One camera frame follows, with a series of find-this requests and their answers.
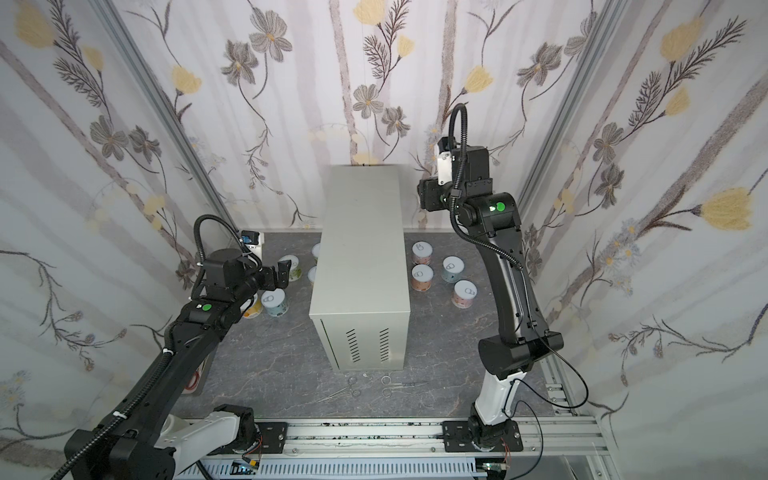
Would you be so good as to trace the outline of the pink labelled can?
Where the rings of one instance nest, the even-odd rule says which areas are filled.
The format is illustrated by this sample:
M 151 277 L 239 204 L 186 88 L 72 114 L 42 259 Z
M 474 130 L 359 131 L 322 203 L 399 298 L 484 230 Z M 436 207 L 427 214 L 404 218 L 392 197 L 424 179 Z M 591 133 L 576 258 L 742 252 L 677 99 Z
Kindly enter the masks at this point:
M 459 309 L 468 309 L 477 296 L 476 285 L 469 280 L 459 280 L 454 284 L 452 303 Z

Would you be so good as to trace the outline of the teal labelled can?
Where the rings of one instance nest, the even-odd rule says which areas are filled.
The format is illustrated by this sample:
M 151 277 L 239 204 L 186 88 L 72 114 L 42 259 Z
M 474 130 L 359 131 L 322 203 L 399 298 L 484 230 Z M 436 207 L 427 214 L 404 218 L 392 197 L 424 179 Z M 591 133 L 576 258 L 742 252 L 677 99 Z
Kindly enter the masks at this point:
M 288 311 L 287 296 L 283 289 L 264 291 L 261 304 L 264 311 L 273 318 L 279 318 Z

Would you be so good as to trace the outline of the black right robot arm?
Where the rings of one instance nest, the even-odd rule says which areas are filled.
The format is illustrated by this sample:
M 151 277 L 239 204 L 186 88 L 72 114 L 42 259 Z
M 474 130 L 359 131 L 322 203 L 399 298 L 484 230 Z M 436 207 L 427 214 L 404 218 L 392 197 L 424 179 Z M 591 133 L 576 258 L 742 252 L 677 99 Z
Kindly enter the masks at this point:
M 438 172 L 417 187 L 420 206 L 446 211 L 453 231 L 478 250 L 494 297 L 498 333 L 482 339 L 478 352 L 486 371 L 470 410 L 472 443 L 488 449 L 508 431 L 509 403 L 540 360 L 562 349 L 538 306 L 525 266 L 522 221 L 513 196 L 496 193 L 487 148 L 468 142 L 465 104 L 454 106 L 447 136 L 438 142 Z

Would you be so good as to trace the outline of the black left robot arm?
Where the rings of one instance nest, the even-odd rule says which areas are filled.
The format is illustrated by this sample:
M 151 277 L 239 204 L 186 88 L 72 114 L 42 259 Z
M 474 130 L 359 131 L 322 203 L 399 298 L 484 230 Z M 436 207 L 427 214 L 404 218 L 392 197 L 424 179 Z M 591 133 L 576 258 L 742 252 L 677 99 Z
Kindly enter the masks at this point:
M 213 352 L 261 291 L 284 289 L 291 263 L 269 267 L 251 250 L 255 232 L 199 216 L 193 238 L 200 259 L 190 300 L 164 333 L 161 352 L 130 393 L 92 430 L 67 441 L 63 479 L 171 479 L 187 468 L 182 450 L 160 447 L 162 427 L 197 367 Z

